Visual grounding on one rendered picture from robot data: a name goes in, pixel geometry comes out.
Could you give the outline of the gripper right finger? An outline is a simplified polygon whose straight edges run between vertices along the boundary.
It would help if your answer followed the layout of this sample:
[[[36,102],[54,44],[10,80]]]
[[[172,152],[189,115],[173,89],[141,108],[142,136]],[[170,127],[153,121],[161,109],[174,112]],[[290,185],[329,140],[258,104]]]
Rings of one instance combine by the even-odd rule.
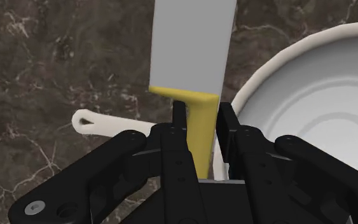
[[[358,224],[358,171],[299,137],[273,142],[228,102],[216,124],[229,177],[247,188],[254,224]]]

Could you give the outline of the white plate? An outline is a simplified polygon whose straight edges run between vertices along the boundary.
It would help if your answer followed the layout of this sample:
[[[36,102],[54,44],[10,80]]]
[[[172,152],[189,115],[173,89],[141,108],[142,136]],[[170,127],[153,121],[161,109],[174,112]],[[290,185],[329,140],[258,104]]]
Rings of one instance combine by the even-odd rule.
[[[298,136],[358,170],[358,22],[281,50],[231,105],[242,125],[268,140]]]

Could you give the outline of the yellow-handled grey cleaver knife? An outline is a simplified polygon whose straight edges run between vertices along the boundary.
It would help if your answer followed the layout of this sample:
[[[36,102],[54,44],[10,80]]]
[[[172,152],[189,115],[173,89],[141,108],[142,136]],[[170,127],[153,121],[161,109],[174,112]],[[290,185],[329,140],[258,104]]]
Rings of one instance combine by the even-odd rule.
[[[237,0],[155,0],[149,91],[182,101],[197,176],[208,176]]]

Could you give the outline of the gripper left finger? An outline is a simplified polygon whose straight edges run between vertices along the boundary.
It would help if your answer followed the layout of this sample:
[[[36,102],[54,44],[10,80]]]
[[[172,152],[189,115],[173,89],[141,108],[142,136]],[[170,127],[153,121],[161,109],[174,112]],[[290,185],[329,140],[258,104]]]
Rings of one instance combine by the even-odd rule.
[[[152,126],[148,136],[120,132],[14,202],[10,224],[101,224],[155,176],[161,188],[143,221],[208,224],[185,121],[184,104],[175,101],[172,122]]]

